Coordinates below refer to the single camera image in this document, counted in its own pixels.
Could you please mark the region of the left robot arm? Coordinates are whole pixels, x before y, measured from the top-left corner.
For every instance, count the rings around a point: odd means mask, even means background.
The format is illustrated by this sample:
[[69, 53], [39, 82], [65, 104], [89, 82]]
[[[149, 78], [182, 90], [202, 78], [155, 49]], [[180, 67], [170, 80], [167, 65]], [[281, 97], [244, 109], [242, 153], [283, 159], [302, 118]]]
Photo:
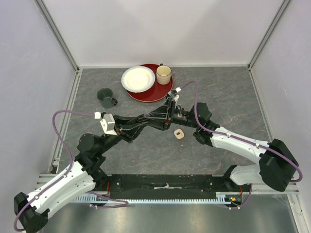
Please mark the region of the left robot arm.
[[100, 120], [103, 135], [83, 135], [78, 145], [79, 154], [70, 157], [69, 165], [62, 172], [29, 194], [20, 192], [15, 196], [15, 223], [23, 226], [22, 229], [15, 226], [15, 231], [36, 233], [74, 198], [93, 189], [105, 189], [107, 175], [100, 168], [105, 161], [103, 153], [121, 140], [133, 141], [148, 125], [143, 117], [118, 117], [101, 112], [89, 117]]

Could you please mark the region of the pink earbud charging case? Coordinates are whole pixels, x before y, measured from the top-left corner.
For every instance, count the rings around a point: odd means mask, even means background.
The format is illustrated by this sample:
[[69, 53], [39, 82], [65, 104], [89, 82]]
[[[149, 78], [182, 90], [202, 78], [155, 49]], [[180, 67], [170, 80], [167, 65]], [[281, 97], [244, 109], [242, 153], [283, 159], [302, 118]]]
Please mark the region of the pink earbud charging case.
[[180, 140], [180, 139], [184, 138], [185, 135], [184, 135], [184, 132], [181, 129], [177, 129], [177, 130], [174, 131], [174, 136], [178, 140]]

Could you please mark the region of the dark green mug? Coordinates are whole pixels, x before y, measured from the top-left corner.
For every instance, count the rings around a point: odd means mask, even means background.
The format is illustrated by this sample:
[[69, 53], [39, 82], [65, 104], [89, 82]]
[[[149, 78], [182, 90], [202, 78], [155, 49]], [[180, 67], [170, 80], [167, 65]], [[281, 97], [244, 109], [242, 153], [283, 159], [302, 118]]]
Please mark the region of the dark green mug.
[[110, 88], [102, 88], [96, 95], [101, 106], [105, 109], [112, 108], [118, 104], [118, 101], [114, 98], [113, 92]]

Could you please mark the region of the red round tray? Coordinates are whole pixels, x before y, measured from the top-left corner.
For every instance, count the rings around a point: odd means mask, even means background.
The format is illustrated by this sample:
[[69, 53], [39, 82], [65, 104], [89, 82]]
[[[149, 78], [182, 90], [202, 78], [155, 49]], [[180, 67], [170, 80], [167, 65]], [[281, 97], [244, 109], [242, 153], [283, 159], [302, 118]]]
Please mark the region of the red round tray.
[[150, 68], [154, 74], [155, 74], [155, 82], [153, 86], [144, 92], [141, 93], [133, 93], [130, 91], [127, 91], [127, 93], [134, 98], [135, 100], [141, 101], [141, 102], [155, 102], [163, 99], [166, 97], [167, 93], [172, 90], [173, 88], [173, 77], [171, 72], [171, 79], [170, 82], [166, 85], [161, 85], [157, 82], [156, 78], [156, 69], [160, 66], [157, 64], [143, 64], [141, 66]]

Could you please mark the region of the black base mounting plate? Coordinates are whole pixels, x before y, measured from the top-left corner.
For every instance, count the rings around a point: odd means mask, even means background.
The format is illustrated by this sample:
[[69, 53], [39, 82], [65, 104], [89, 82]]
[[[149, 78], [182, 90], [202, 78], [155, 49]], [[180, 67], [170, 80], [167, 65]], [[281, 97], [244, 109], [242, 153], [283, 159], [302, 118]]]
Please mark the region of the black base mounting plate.
[[95, 190], [108, 191], [113, 199], [194, 200], [215, 199], [217, 192], [246, 193], [250, 185], [239, 186], [227, 177], [207, 174], [112, 174]]

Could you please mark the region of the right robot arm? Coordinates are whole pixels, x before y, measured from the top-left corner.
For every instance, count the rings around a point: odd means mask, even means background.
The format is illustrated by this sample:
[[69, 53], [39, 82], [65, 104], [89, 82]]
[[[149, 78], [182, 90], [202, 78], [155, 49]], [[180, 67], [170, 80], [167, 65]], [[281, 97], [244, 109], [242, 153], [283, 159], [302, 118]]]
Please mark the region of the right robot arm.
[[164, 105], [144, 114], [151, 126], [168, 129], [178, 124], [196, 129], [194, 137], [203, 144], [225, 149], [253, 162], [249, 166], [231, 166], [223, 178], [223, 187], [234, 191], [240, 185], [264, 183], [273, 190], [283, 192], [298, 170], [298, 162], [278, 139], [272, 142], [251, 139], [233, 133], [211, 121], [212, 113], [205, 103], [195, 103], [190, 111], [176, 106], [175, 100], [167, 98]]

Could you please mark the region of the beige ceramic cup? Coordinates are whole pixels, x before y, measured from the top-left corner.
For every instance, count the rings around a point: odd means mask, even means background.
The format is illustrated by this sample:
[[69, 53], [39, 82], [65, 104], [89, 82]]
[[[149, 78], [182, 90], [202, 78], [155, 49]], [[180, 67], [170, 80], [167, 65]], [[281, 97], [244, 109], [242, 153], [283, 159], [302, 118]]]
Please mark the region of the beige ceramic cup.
[[161, 85], [166, 85], [170, 82], [171, 79], [171, 68], [167, 65], [160, 64], [156, 69], [156, 78], [157, 82]]

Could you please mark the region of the white paper plate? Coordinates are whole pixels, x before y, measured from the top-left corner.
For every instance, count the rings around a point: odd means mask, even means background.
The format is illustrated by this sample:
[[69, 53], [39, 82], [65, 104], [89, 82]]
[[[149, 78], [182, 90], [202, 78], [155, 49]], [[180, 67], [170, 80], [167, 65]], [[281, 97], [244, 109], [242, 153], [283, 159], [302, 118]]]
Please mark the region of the white paper plate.
[[156, 80], [154, 72], [144, 66], [136, 66], [127, 69], [122, 77], [122, 86], [130, 92], [141, 93], [149, 90]]

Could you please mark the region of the black earbud charging case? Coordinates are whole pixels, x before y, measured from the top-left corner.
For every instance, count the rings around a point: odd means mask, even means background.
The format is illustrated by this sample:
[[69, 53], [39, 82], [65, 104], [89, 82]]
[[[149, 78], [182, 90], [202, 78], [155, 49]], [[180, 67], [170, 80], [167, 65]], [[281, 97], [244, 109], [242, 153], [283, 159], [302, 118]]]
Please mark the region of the black earbud charging case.
[[139, 116], [136, 118], [137, 122], [148, 122], [149, 120], [145, 118], [144, 116]]

